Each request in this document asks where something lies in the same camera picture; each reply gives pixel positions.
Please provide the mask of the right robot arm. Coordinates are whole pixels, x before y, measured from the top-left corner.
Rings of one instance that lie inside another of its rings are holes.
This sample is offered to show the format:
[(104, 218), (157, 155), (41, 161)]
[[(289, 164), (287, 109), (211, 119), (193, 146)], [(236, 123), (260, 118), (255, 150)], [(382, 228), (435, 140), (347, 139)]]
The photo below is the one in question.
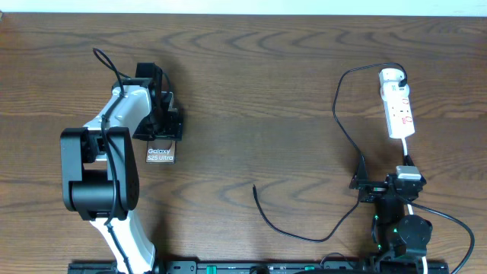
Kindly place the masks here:
[(406, 213), (406, 205), (419, 197), (425, 184), (425, 178), (408, 155), (382, 181), (370, 180), (364, 157), (359, 158), (349, 187), (359, 191), (359, 202), (374, 204), (371, 236), (378, 253), (368, 259), (370, 270), (386, 272), (399, 269), (402, 264), (408, 271), (419, 267), (427, 254), (432, 224), (419, 215)]

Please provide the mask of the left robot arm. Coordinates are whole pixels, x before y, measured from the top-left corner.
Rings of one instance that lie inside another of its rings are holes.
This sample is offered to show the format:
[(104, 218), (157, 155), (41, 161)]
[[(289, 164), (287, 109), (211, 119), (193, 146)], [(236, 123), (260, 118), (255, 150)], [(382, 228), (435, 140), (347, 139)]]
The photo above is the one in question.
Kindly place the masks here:
[(62, 200), (89, 221), (115, 256), (112, 263), (70, 263), (70, 273), (163, 273), (157, 249), (135, 210), (139, 176), (132, 140), (182, 138), (183, 116), (173, 105), (169, 82), (153, 62), (140, 62), (135, 76), (119, 75), (100, 113), (60, 135)]

